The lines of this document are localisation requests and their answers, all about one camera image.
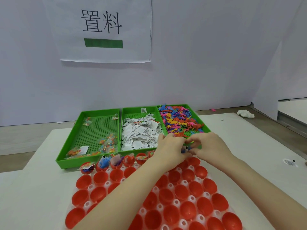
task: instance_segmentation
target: tabletop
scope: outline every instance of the tabletop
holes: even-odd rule
[[[304,207],[307,207],[305,160],[234,113],[200,116],[224,139],[234,155],[246,161]],[[26,167],[0,196],[3,229],[62,229],[75,182],[76,169],[55,162],[71,128],[51,131]],[[298,167],[285,164],[295,160]],[[202,161],[247,230],[274,229],[248,196],[224,173]]]

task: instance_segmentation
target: green tray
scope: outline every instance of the green tray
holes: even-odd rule
[[[110,132],[119,135],[119,119],[112,120],[113,115],[118,114],[119,109],[93,110],[81,112],[67,140],[59,152],[56,162],[61,169],[80,167],[85,162],[97,162],[101,154],[74,159],[64,159],[67,152],[74,147],[89,146],[87,153],[99,151],[98,140],[106,137]],[[91,117],[92,123],[84,126],[83,121]]]
[[[197,121],[198,123],[203,123],[203,124],[204,124],[204,122],[198,117],[197,113],[196,113],[195,111],[193,111],[192,108],[189,107],[189,105],[187,105],[187,104],[176,104],[176,105],[166,105],[166,106],[183,106],[184,108],[187,108],[187,109],[190,110],[190,112],[191,112],[191,114],[192,114],[192,118],[196,119],[196,121]],[[206,133],[210,132],[210,129],[209,129],[205,124],[204,124],[204,126],[202,127],[202,130],[203,130],[204,132],[206,132]],[[192,132],[191,132],[191,131],[193,131],[193,130],[186,131],[186,132],[185,132],[185,135],[190,137],[190,136],[192,135]]]
[[[141,108],[146,108],[147,113],[141,113]],[[164,135],[167,135],[167,130],[163,124],[162,118],[160,116],[159,110],[156,106],[143,106],[143,107],[129,107],[129,108],[123,108],[122,109],[122,117],[121,117],[121,126],[120,126],[120,135],[119,139],[122,139],[122,126],[124,124],[125,118],[134,118],[138,119],[141,117],[145,117],[149,113],[154,114],[154,118],[157,122],[161,123],[162,131],[164,132]],[[156,150],[156,148],[146,148],[146,149],[137,149],[137,150],[129,150],[129,151],[122,151],[122,145],[118,144],[119,153],[121,156],[128,155],[130,153],[134,153],[135,155],[139,153],[145,153],[147,151]]]

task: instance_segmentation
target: crumpled white paper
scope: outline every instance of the crumpled white paper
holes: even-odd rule
[[[237,115],[241,115],[244,118],[255,118],[255,115],[250,113],[248,110],[238,110]]]

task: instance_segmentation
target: translucent plastic tray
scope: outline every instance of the translucent plastic tray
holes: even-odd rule
[[[103,198],[141,166],[141,161],[93,171],[76,182],[64,229],[72,229]],[[220,194],[198,158],[165,173],[148,194],[129,230],[242,230],[242,222]]]

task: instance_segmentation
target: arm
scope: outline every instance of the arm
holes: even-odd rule
[[[307,229],[307,209],[235,157],[215,133],[194,134],[189,151],[228,175],[255,203],[275,229]]]
[[[152,158],[130,175],[123,183],[107,195],[74,230],[84,230],[89,226],[92,230],[116,229],[127,230],[159,178],[173,169],[187,157],[181,154],[185,138],[174,137],[173,134],[160,134],[158,148]]]

